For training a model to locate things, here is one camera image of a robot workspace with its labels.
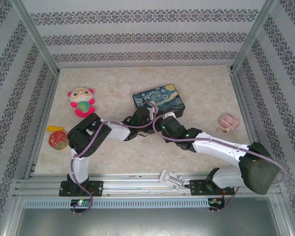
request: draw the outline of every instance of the beige floor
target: beige floor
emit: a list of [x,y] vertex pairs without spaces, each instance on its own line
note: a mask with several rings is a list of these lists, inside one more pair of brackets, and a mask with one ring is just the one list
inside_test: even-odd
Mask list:
[[[77,87],[95,90],[96,113],[103,119],[121,121],[134,111],[132,95],[174,84],[186,109],[179,122],[187,129],[199,128],[217,138],[249,144],[232,82],[226,66],[167,66],[62,69],[48,125],[64,126],[70,131],[82,118],[74,115],[67,93]],[[240,120],[234,133],[215,129],[225,113]],[[70,166],[70,148],[56,151],[49,147],[45,132],[35,174],[66,174]],[[210,171],[231,167],[206,154],[183,151],[166,144],[156,134],[129,142],[105,140],[90,158],[89,173],[159,173]]]

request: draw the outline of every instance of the pink plush toy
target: pink plush toy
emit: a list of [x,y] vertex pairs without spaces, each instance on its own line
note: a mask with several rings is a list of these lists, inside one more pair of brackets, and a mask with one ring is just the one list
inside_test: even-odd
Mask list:
[[91,106],[95,103],[94,90],[87,88],[77,88],[68,93],[70,98],[70,105],[74,107],[74,113],[78,117],[87,117],[89,114],[95,112],[95,107]]

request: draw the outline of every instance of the wall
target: wall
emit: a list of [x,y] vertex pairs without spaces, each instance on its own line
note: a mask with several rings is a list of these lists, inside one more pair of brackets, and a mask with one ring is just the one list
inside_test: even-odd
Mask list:
[[59,68],[231,65],[265,0],[24,0]]
[[278,1],[237,71],[258,139],[289,172],[295,224],[295,0]]
[[0,220],[24,177],[52,81],[15,9],[0,0]]

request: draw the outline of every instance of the small box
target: small box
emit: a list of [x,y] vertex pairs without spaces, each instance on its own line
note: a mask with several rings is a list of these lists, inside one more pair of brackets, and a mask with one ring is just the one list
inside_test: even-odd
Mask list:
[[136,108],[141,107],[145,101],[153,102],[159,108],[159,115],[174,112],[179,118],[185,110],[185,105],[172,84],[139,92],[132,97]]

